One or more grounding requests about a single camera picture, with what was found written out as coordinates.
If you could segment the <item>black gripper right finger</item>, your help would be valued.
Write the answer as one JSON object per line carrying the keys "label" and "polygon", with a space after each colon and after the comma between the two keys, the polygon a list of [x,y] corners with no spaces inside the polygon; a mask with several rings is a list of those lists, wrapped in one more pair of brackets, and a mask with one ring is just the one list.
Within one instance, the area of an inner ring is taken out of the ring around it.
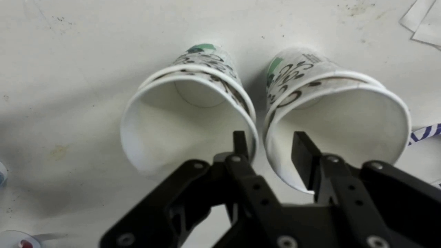
{"label": "black gripper right finger", "polygon": [[441,248],[441,192],[385,162],[354,169],[292,134],[291,165],[313,192],[284,207],[281,235],[298,248]]}

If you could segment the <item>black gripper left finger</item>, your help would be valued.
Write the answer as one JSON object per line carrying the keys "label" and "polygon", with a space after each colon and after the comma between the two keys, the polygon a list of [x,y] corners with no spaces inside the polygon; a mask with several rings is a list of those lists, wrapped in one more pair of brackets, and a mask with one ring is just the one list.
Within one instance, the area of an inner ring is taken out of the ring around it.
{"label": "black gripper left finger", "polygon": [[277,248],[269,224],[276,198],[248,160],[245,134],[212,163],[188,160],[117,221],[98,248],[181,248],[211,210],[223,206],[229,231],[214,248]]}

